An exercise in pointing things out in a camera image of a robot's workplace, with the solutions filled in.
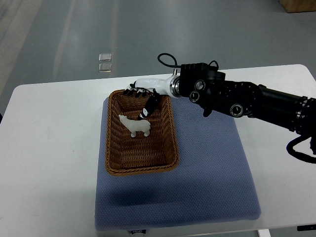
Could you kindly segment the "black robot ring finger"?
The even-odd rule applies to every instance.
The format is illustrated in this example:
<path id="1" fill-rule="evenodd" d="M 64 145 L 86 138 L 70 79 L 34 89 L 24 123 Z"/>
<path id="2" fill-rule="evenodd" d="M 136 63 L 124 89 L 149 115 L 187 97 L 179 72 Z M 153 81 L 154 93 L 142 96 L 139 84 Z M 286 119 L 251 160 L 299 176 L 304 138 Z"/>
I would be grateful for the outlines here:
<path id="1" fill-rule="evenodd" d="M 133 95 L 135 93 L 135 89 L 130 89 L 127 93 L 127 95 Z"/>

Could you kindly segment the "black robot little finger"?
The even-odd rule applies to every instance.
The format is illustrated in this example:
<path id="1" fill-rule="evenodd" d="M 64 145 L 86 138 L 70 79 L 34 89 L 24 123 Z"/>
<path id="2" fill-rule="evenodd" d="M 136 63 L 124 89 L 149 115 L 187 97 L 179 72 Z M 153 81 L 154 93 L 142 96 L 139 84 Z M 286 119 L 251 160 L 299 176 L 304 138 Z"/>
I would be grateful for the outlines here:
<path id="1" fill-rule="evenodd" d="M 123 94 L 127 94 L 130 89 L 135 89 L 134 84 L 130 84 L 123 92 Z"/>

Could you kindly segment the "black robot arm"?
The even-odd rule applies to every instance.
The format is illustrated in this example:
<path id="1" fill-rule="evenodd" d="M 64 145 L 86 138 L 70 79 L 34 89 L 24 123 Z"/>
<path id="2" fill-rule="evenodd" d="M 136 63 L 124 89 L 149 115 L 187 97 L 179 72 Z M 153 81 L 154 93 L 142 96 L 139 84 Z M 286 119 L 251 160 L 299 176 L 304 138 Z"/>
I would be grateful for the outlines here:
<path id="1" fill-rule="evenodd" d="M 268 89 L 252 82 L 225 79 L 218 65 L 196 63 L 179 66 L 180 74 L 168 79 L 138 79 L 124 94 L 188 97 L 203 109 L 204 117 L 217 111 L 235 118 L 247 116 L 316 137 L 316 100 Z"/>

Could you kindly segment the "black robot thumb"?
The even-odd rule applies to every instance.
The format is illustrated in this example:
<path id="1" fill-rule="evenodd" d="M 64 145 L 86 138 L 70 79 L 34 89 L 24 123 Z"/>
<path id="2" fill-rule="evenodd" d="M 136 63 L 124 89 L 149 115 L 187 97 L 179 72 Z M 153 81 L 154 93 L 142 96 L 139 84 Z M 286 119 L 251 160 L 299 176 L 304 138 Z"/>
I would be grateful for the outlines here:
<path id="1" fill-rule="evenodd" d="M 144 108 L 142 109 L 140 115 L 138 116 L 138 120 L 146 119 L 151 116 L 153 112 L 158 108 L 160 103 L 160 94 L 153 90 L 152 95 L 148 98 Z"/>

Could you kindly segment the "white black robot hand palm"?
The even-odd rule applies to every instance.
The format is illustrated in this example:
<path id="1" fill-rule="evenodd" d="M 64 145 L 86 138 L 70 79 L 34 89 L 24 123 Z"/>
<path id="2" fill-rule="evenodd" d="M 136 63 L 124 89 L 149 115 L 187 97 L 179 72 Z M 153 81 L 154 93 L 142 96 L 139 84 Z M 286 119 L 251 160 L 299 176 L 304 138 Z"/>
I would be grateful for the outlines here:
<path id="1" fill-rule="evenodd" d="M 150 92 L 155 90 L 160 95 L 176 95 L 173 89 L 175 79 L 176 77 L 169 77 L 167 79 L 137 79 L 135 81 L 135 87 Z"/>

